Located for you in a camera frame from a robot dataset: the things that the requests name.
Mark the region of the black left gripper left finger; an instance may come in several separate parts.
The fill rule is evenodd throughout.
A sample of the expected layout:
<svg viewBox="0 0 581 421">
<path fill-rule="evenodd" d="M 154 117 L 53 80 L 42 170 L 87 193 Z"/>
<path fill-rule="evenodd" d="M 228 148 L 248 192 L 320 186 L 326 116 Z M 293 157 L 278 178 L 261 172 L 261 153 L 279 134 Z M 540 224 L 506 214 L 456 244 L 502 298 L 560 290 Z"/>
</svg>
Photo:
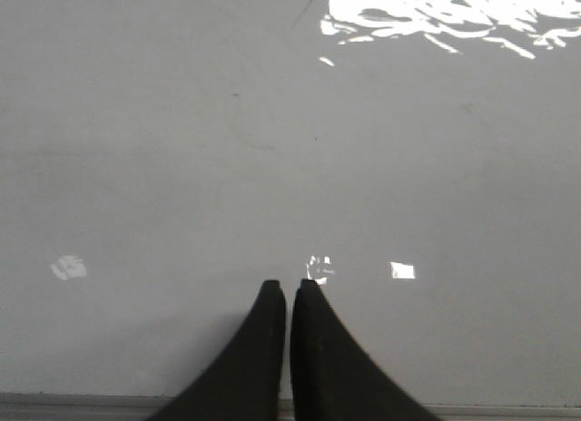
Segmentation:
<svg viewBox="0 0 581 421">
<path fill-rule="evenodd" d="M 232 339 L 158 420 L 275 420 L 286 332 L 286 300 L 276 279 L 262 282 Z"/>
</svg>

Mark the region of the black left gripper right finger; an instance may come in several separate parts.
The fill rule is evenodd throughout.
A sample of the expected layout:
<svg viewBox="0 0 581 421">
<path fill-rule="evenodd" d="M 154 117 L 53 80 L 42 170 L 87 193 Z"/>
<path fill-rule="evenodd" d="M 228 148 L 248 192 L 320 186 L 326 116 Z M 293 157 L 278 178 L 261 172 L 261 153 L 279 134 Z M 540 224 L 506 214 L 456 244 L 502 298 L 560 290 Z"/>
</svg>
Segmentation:
<svg viewBox="0 0 581 421">
<path fill-rule="evenodd" d="M 313 280 L 296 292 L 290 380 L 297 420 L 438 419 L 373 362 Z"/>
</svg>

